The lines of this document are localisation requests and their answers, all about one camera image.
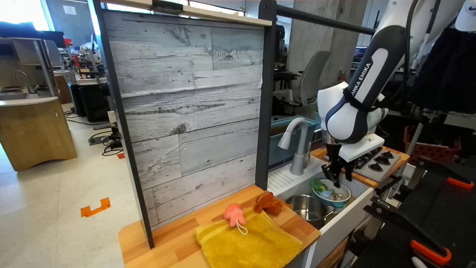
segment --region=bowl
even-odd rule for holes
[[[326,223],[327,208],[312,195],[293,195],[286,201],[301,217],[320,229]]]
[[[347,202],[351,199],[353,193],[351,190],[345,186],[341,184],[341,187],[333,186],[333,181],[327,180],[327,178],[318,178],[320,183],[323,183],[327,190],[320,190],[317,192],[312,184],[312,193],[324,204],[324,205],[332,205],[335,208],[344,208],[347,205]]]

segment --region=black metal frame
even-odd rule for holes
[[[268,161],[269,161],[269,137],[271,137],[271,117],[272,117],[272,91],[274,91],[274,62],[275,62],[275,31],[277,16],[287,16],[311,24],[335,27],[341,30],[373,34],[375,30],[317,16],[292,7],[277,4],[277,0],[262,0],[259,4],[259,18],[272,22],[272,27],[265,28],[263,44],[263,85],[262,103],[259,117],[259,137],[257,137],[257,159],[256,159],[256,184],[268,189]]]
[[[118,82],[118,74],[116,74],[116,67],[113,62],[113,55],[110,50],[110,43],[109,43],[109,37],[107,37],[107,27],[106,27],[106,19],[104,15],[109,12],[106,9],[101,7],[101,1],[100,0],[88,0],[89,4],[89,10],[91,10],[91,18],[98,18],[98,25],[101,30],[101,36],[100,36],[100,41],[101,41],[101,50],[104,55],[104,64],[106,64],[106,70],[107,70],[107,80],[110,83],[110,94],[115,100],[115,105],[116,105],[116,111],[119,116],[119,126],[121,126],[121,132],[122,132],[122,138],[125,140],[125,149],[128,152],[128,158],[131,162],[131,172],[132,172],[132,180],[134,180],[134,186],[135,186],[135,192],[137,192],[137,198],[138,198],[138,205],[140,205],[140,213],[143,217],[143,228],[147,237],[147,242],[149,247],[153,248],[155,247],[155,241],[153,241],[153,234],[150,229],[150,220],[149,220],[149,214],[147,214],[147,207],[146,207],[146,201],[144,201],[144,193],[141,189],[141,183],[140,183],[140,177],[138,177],[138,170],[137,170],[137,162],[135,162],[135,155],[132,153],[132,143],[131,143],[131,134],[129,134],[129,128],[125,119],[125,111],[124,111],[124,104],[122,104],[122,97],[121,97],[121,91],[119,91],[119,82]]]

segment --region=faucet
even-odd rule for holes
[[[284,150],[289,149],[293,131],[295,131],[295,128],[298,125],[301,125],[301,137],[299,137],[299,143],[298,143],[298,150],[295,153],[295,158],[293,158],[293,162],[292,162],[292,167],[290,167],[290,172],[295,174],[295,175],[302,175],[304,170],[309,164],[309,150],[308,150],[309,147],[308,147],[308,143],[306,143],[308,141],[308,132],[309,132],[308,131],[309,123],[304,117],[293,119],[287,125],[287,128],[286,128],[286,131],[284,131],[284,134],[283,134],[283,137],[281,137],[281,140],[278,143],[278,147],[281,147]]]
[[[27,85],[28,85],[28,92],[30,92],[30,94],[34,94],[34,92],[33,92],[33,86],[31,86],[31,80],[30,80],[28,74],[27,74],[25,71],[22,71],[22,70],[16,70],[16,71],[21,73],[21,74],[24,74],[24,77],[25,77],[25,80],[27,80]]]

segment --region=orange tape on floor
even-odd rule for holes
[[[91,210],[91,205],[80,208],[80,216],[91,217],[91,216],[95,216],[97,213],[104,211],[107,208],[110,208],[110,199],[103,198],[101,205],[98,208]]]

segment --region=orange object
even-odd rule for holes
[[[228,223],[229,226],[238,226],[238,225],[247,223],[247,220],[244,219],[244,211],[237,202],[228,205],[228,208],[225,210],[225,219],[229,220]]]
[[[80,216],[82,217],[91,217],[103,210],[110,208],[110,199],[109,198],[103,198],[101,199],[101,205],[98,208],[91,210],[91,205],[80,208]]]
[[[262,213],[265,210],[272,216],[278,216],[283,210],[283,202],[281,199],[275,198],[272,192],[263,192],[256,198],[253,210],[256,213]]]
[[[446,183],[451,184],[451,186],[464,189],[464,190],[473,190],[475,189],[475,183],[473,181],[466,183],[466,181],[457,180],[454,177],[448,177]]]
[[[418,256],[436,263],[437,266],[449,266],[449,262],[452,259],[452,253],[448,248],[445,248],[446,254],[442,256],[417,239],[411,241],[411,247]]]

